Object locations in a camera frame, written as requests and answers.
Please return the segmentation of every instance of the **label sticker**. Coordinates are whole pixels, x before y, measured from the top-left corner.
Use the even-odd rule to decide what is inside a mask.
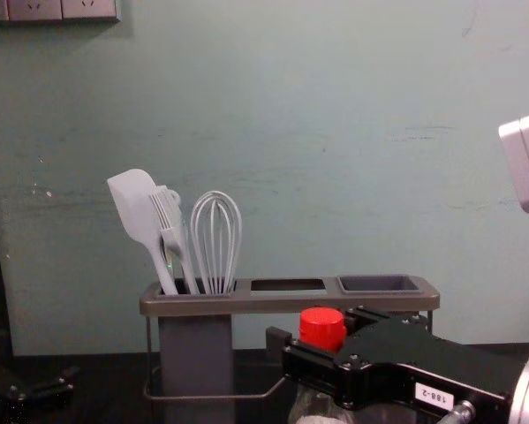
[[[455,405],[455,397],[450,393],[433,389],[420,382],[415,383],[415,398],[447,411],[452,411]]]

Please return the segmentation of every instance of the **fork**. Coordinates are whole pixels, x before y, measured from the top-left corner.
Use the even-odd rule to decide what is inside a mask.
[[[176,192],[169,190],[163,185],[156,187],[155,192],[151,193],[149,197],[155,205],[164,247],[179,259],[184,273],[185,285],[189,293],[199,294],[187,244],[186,229],[176,201],[176,195]]]

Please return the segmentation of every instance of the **white robot part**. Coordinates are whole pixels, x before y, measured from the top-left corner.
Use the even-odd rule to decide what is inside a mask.
[[[500,126],[499,134],[508,157],[519,203],[529,213],[529,117]]]

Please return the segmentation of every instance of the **empty compartment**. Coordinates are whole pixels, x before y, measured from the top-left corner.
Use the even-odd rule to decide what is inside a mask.
[[[345,293],[420,293],[421,289],[409,276],[340,276],[338,278]]]
[[[251,281],[251,296],[324,296],[320,278],[278,278]]]

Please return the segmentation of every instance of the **whisk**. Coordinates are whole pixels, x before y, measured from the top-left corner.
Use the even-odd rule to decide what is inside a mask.
[[[243,233],[237,204],[225,193],[207,192],[193,206],[190,227],[205,293],[230,292]]]

